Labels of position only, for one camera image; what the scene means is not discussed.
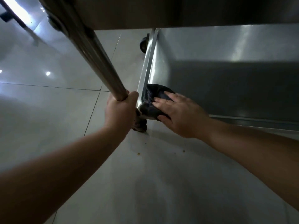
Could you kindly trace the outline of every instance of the black rag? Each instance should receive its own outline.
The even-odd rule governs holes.
[[[153,117],[156,120],[159,115],[166,116],[170,118],[167,114],[157,109],[152,103],[154,102],[155,97],[163,98],[166,100],[172,101],[169,96],[167,96],[164,91],[175,93],[171,89],[166,86],[162,86],[159,84],[147,84],[145,86],[145,93],[143,96],[143,102],[139,108],[140,112],[146,116]]]

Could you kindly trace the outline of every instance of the metal tray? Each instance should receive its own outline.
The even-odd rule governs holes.
[[[153,29],[139,81],[167,86],[213,118],[299,130],[299,24]]]

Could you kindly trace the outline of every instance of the stainless steel cart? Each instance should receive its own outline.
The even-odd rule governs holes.
[[[126,90],[94,30],[155,28],[138,106],[144,85],[157,83],[191,97],[213,118],[299,130],[299,0],[40,2],[119,101]],[[135,129],[143,132],[147,117],[136,113]]]

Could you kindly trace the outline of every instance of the glossy floor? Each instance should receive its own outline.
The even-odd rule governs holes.
[[[0,21],[2,170],[99,129],[109,94],[39,3],[20,2],[34,33]],[[139,42],[149,31],[96,32],[129,90],[137,89]],[[47,224],[182,222],[293,224],[299,214],[236,162],[149,121],[147,133],[130,132]]]

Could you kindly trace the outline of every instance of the person's left hand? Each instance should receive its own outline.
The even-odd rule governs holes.
[[[105,127],[112,128],[125,138],[134,124],[138,93],[133,91],[124,101],[117,101],[109,95],[105,110]]]

